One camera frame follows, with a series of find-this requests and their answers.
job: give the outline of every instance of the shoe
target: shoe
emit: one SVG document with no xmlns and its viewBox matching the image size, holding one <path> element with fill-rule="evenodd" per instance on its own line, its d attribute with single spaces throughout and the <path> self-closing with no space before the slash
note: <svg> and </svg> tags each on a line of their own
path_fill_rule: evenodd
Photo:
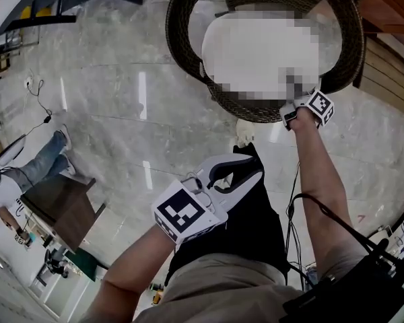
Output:
<svg viewBox="0 0 404 323">
<path fill-rule="evenodd" d="M 70 162 L 69 157 L 67 157 L 67 154 L 62 153 L 62 155 L 64 155 L 66 157 L 67 163 L 69 164 L 69 166 L 66 169 L 64 169 L 61 173 L 64 174 L 64 175 L 68 174 L 70 176 L 76 175 L 75 166 L 72 165 L 72 163 Z"/>
<path fill-rule="evenodd" d="M 70 151 L 72 149 L 72 141 L 70 139 L 70 135 L 69 135 L 69 131 L 67 130 L 67 126 L 66 124 L 64 124 L 63 126 L 61 126 L 61 128 L 59 129 L 60 132 L 62 132 L 62 134 L 65 136 L 66 138 L 66 146 L 64 148 L 65 151 Z"/>
<path fill-rule="evenodd" d="M 238 137 L 238 147 L 248 146 L 255 140 L 255 125 L 253 122 L 238 119 L 236 123 L 236 136 Z"/>
</svg>

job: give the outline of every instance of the black shorts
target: black shorts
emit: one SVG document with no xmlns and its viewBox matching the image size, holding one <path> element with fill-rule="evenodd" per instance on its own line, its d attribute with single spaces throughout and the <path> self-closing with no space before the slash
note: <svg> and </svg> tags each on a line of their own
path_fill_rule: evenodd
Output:
<svg viewBox="0 0 404 323">
<path fill-rule="evenodd" d="M 234 147 L 234 153 L 252 155 L 257 161 L 234 171 L 232 184 L 239 182 L 256 169 L 263 169 L 255 146 Z M 174 255 L 165 285 L 182 266 L 206 254 L 235 254 L 274 266 L 284 275 L 289 271 L 285 255 L 283 232 L 278 214 L 269 203 L 263 184 L 265 175 L 229 212 L 228 221 L 208 234 L 183 243 Z"/>
</svg>

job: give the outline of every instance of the chair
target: chair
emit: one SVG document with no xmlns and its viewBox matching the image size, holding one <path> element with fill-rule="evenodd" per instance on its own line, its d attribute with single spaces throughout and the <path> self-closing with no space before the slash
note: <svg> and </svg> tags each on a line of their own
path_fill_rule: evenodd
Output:
<svg viewBox="0 0 404 323">
<path fill-rule="evenodd" d="M 226 111 L 251 122 L 271 123 L 281 120 L 279 108 L 285 100 L 239 100 L 237 92 L 223 92 L 206 74 L 202 60 L 189 41 L 190 14 L 198 0 L 170 0 L 166 15 L 166 38 L 176 63 L 188 74 L 208 86 L 211 95 Z M 230 11 L 240 5 L 278 3 L 302 14 L 308 13 L 321 0 L 226 0 Z M 327 0 L 340 28 L 343 46 L 335 66 L 322 75 L 321 91 L 325 94 L 348 86 L 357 76 L 364 59 L 362 21 L 354 0 Z"/>
</svg>

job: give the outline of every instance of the marble floor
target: marble floor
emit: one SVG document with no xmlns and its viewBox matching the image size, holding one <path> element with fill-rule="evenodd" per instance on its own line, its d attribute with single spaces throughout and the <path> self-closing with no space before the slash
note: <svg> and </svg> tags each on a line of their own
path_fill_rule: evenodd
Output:
<svg viewBox="0 0 404 323">
<path fill-rule="evenodd" d="M 28 136 L 14 165 L 26 163 L 57 126 L 67 124 L 72 162 L 98 181 L 90 199 L 94 205 L 108 204 L 83 244 L 105 264 L 153 224 L 151 202 L 172 179 L 206 157 L 230 152 L 236 142 L 236 118 L 175 65 L 165 39 L 167 8 L 168 0 L 145 0 L 141 7 L 90 1 L 72 11 L 76 24 L 41 27 L 40 44 L 24 49 L 0 81 L 0 135 L 10 143 L 45 117 L 23 85 L 28 75 L 34 76 L 35 87 L 44 80 L 40 100 L 54 112 L 53 120 Z M 214 14 L 225 8 L 223 0 L 196 4 L 189 27 L 196 51 Z M 35 30 L 25 33 L 29 39 Z M 368 233 L 390 224 L 402 209 L 404 116 L 354 87 L 331 99 L 336 113 L 321 135 L 344 182 L 353 224 Z M 285 228 L 298 162 L 294 136 L 281 123 L 258 124 L 255 145 L 272 207 Z M 295 225 L 303 263 L 310 263 L 314 256 L 299 205 Z M 294 257 L 292 245 L 290 260 Z"/>
</svg>

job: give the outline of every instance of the blue jeans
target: blue jeans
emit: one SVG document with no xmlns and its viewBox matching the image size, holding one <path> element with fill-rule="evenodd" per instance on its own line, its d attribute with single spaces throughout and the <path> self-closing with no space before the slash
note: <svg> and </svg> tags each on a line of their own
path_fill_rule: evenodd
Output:
<svg viewBox="0 0 404 323">
<path fill-rule="evenodd" d="M 12 178 L 24 193 L 37 183 L 48 180 L 67 169 L 69 162 L 64 155 L 60 154 L 65 145 L 65 136 L 62 132 L 56 131 L 33 160 L 22 168 L 7 170 L 2 174 Z"/>
</svg>

